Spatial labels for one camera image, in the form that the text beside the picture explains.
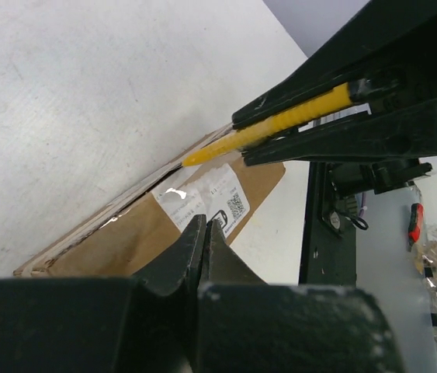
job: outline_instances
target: red object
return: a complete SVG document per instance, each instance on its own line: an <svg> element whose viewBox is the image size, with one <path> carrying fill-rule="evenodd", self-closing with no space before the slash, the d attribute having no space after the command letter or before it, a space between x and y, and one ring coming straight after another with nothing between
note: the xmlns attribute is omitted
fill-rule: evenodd
<svg viewBox="0 0 437 373"><path fill-rule="evenodd" d="M423 206L421 204L411 205L411 219L408 227L408 237L415 243L420 239L421 226L423 224Z"/></svg>

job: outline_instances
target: white floor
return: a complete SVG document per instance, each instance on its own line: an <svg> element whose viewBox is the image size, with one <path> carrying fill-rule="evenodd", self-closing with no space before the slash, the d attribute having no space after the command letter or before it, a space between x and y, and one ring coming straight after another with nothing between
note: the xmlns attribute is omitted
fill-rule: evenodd
<svg viewBox="0 0 437 373"><path fill-rule="evenodd" d="M0 1L0 276L305 59L261 0Z"/></svg>

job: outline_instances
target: cardboard box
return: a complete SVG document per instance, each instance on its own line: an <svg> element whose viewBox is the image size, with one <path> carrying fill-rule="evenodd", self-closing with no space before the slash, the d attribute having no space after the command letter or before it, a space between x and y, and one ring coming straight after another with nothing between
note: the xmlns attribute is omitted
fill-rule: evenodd
<svg viewBox="0 0 437 373"><path fill-rule="evenodd" d="M129 276L168 248L195 213L212 218L216 211L230 244L285 172L282 163L246 167L239 153L175 171L187 153L24 263L15 276Z"/></svg>

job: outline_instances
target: black cable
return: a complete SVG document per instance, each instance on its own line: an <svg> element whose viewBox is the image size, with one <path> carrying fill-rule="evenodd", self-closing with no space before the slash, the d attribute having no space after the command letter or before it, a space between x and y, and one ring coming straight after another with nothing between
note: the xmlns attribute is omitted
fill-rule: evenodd
<svg viewBox="0 0 437 373"><path fill-rule="evenodd" d="M362 231L365 231L369 228L368 223L361 217L353 215L348 213L347 211L341 211L339 209L335 209L335 212L337 212L339 215L344 216L345 218L349 219L350 222L357 227L358 229L361 229Z"/></svg>

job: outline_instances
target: brown cardboard box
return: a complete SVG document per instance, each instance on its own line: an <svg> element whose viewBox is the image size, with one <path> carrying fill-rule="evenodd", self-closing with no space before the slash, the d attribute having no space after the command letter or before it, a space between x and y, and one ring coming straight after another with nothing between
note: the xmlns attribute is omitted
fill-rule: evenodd
<svg viewBox="0 0 437 373"><path fill-rule="evenodd" d="M185 188L196 181L206 182L211 171L224 164L230 165L234 171L249 204L249 212L227 237L230 244L280 181L285 169L282 163L248 168L240 154L231 153L202 165L182 185L175 185L175 188ZM120 205L119 199L110 205ZM102 221L99 216L105 217L105 220ZM22 277L127 276L153 260L180 235L179 229L152 193L134 198L125 207L108 216L109 219L106 219L106 211L101 210L92 219L23 264L14 274Z"/></svg>

